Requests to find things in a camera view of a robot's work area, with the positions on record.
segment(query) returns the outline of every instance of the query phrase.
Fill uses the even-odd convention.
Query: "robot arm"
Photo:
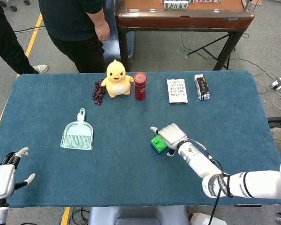
[[[221,171],[211,162],[212,157],[205,157],[192,143],[187,142],[186,134],[176,125],[171,124],[159,130],[151,127],[165,141],[169,148],[178,150],[178,154],[200,176],[204,193],[216,198],[231,196],[244,198],[281,199],[281,166],[278,171],[241,172],[221,179]]]
[[[0,163],[0,225],[4,225],[7,218],[7,199],[14,193],[14,190],[29,185],[35,174],[31,174],[26,180],[15,183],[15,172],[23,156],[28,155],[28,148],[23,148],[18,152],[9,153],[2,163]]]

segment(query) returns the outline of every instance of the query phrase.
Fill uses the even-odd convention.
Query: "blue chair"
[[[91,225],[189,225],[186,206],[92,207]]]
[[[105,19],[110,27],[111,34],[107,41],[103,42],[104,61],[108,65],[114,60],[121,61],[120,47],[118,43],[118,30],[116,19],[114,15],[114,0],[105,1]],[[128,59],[130,62],[134,58],[134,42],[135,42],[135,32],[127,33],[127,47],[128,47]]]

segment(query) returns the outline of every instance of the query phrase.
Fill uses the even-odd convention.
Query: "dustpan handle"
[[[77,121],[78,122],[84,122],[84,117],[85,117],[85,109],[82,108],[82,109],[80,109],[80,111],[77,115]]]

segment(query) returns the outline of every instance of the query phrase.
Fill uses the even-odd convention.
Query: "purple grapes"
[[[95,90],[93,91],[92,97],[96,105],[101,105],[103,96],[106,93],[106,87],[101,87],[103,79],[95,82]]]

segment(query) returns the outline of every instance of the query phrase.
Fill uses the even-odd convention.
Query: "table leg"
[[[118,27],[118,43],[120,46],[121,60],[126,69],[129,72],[129,60],[128,60],[128,47],[127,47],[127,32],[124,29]]]
[[[226,44],[224,45],[218,60],[216,62],[216,65],[214,66],[213,70],[221,70],[222,67],[225,65],[227,59],[231,55],[233,49],[235,48],[236,44],[238,43],[239,39],[242,37],[243,32],[232,32],[229,36]]]

